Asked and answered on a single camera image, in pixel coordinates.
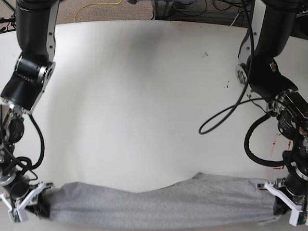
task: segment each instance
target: white tabletop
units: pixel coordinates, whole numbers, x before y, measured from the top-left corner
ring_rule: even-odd
[[[58,187],[81,181],[141,192],[198,171],[285,177],[285,169],[262,167],[244,152],[248,128],[263,115],[252,104],[239,106],[213,132],[198,134],[205,120],[240,95],[234,67],[245,33],[237,27],[166,21],[57,26],[56,69],[33,114],[46,144],[39,179]],[[0,44],[3,89],[20,49],[14,32],[0,35]],[[289,38],[276,59],[306,100],[307,59],[308,41],[297,38]],[[36,162],[39,137],[28,118],[25,127],[14,154]],[[288,140],[276,133],[275,118],[262,124],[251,138],[252,151],[281,160]]]

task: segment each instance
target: gray cloth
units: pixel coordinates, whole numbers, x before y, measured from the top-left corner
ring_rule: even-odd
[[[198,173],[150,192],[70,183],[48,196],[54,221],[100,228],[187,229],[274,218],[265,180]]]

